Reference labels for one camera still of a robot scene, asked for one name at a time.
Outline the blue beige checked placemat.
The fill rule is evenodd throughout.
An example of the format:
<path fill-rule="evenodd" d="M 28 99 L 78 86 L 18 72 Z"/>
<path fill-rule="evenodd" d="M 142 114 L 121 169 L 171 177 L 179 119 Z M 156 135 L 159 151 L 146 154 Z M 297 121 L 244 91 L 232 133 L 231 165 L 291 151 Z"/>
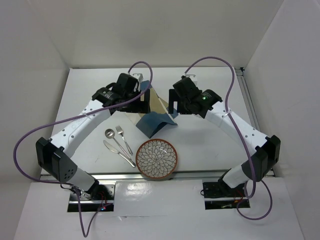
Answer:
<path fill-rule="evenodd" d="M 150 112 L 125 113 L 127 118 L 149 139 L 166 125 L 177 126 L 174 116 L 168 113 L 169 104 L 158 96 L 155 89 L 150 87 Z"/>

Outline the silver fork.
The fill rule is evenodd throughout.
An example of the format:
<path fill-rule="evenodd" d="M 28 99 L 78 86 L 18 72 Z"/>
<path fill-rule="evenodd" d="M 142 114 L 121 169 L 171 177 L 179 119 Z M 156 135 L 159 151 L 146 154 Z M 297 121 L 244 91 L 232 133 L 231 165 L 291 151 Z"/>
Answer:
<path fill-rule="evenodd" d="M 129 146 L 129 144 L 128 144 L 125 136 L 124 136 L 124 131 L 123 131 L 123 129 L 121 128 L 121 126 L 120 126 L 120 125 L 117 125 L 117 126 L 115 127 L 115 129 L 116 129 L 117 133 L 122 137 L 122 140 L 123 140 L 123 142 L 124 142 L 127 150 L 129 151 L 129 153 L 130 153 L 131 155 L 133 155 L 133 151 L 132 151 L 131 147 Z"/>

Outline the silver spoon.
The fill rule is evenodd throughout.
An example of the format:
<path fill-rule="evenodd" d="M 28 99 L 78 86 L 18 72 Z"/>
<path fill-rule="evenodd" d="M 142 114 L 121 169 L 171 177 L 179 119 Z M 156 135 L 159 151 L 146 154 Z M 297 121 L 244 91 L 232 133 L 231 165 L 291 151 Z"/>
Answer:
<path fill-rule="evenodd" d="M 112 139 L 114 140 L 114 142 L 119 146 L 119 148 L 122 150 L 122 152 L 125 154 L 126 157 L 129 158 L 129 160 L 131 160 L 131 157 L 129 156 L 129 154 L 126 152 L 126 150 L 121 146 L 121 144 L 116 140 L 115 138 L 115 131 L 111 128 L 108 128 L 105 130 L 104 132 L 105 136 L 108 138 L 108 139 Z"/>

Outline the silver table knife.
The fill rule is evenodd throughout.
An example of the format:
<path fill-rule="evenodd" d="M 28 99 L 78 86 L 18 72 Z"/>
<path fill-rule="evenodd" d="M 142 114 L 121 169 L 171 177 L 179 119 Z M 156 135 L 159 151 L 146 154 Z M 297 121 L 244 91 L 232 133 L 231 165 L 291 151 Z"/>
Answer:
<path fill-rule="evenodd" d="M 122 152 L 120 152 L 119 150 L 117 150 L 115 147 L 113 147 L 110 143 L 108 143 L 106 140 L 103 140 L 103 144 L 106 146 L 106 148 L 108 150 L 110 150 L 111 152 L 121 156 L 123 159 L 125 159 L 133 168 L 136 167 L 136 164 L 132 161 L 132 159 L 128 156 L 126 156 L 125 154 L 123 154 Z"/>

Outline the floral patterned ceramic plate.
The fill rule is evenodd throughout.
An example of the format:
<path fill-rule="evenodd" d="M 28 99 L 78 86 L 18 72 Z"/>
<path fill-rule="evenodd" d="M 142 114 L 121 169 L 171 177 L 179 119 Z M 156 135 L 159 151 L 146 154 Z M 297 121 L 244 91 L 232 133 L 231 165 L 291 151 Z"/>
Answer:
<path fill-rule="evenodd" d="M 178 153 L 168 141 L 159 138 L 150 139 L 138 148 L 135 163 L 143 176 L 161 180 L 175 171 L 178 165 Z"/>

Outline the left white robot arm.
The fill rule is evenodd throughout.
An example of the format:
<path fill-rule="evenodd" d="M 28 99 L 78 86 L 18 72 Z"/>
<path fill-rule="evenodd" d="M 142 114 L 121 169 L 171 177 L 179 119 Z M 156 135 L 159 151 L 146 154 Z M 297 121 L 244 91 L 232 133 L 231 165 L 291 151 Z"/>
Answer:
<path fill-rule="evenodd" d="M 98 89 L 87 106 L 60 132 L 35 144 L 39 166 L 61 184 L 71 184 L 88 200 L 102 190 L 99 181 L 79 168 L 71 159 L 80 144 L 114 112 L 147 113 L 150 97 L 141 100 L 140 73 L 121 73 L 116 82 Z"/>

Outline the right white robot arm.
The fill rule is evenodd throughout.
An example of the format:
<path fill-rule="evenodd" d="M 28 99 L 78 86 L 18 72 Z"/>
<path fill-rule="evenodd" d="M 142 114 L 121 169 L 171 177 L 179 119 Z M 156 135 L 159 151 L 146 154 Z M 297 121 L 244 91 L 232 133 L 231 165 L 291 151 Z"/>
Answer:
<path fill-rule="evenodd" d="M 268 137 L 258 131 L 232 110 L 226 109 L 222 98 L 213 90 L 202 91 L 186 76 L 169 90 L 168 112 L 181 115 L 195 115 L 216 125 L 249 154 L 248 159 L 225 172 L 217 187 L 223 196 L 230 196 L 235 190 L 252 180 L 262 181 L 279 160 L 280 139 Z"/>

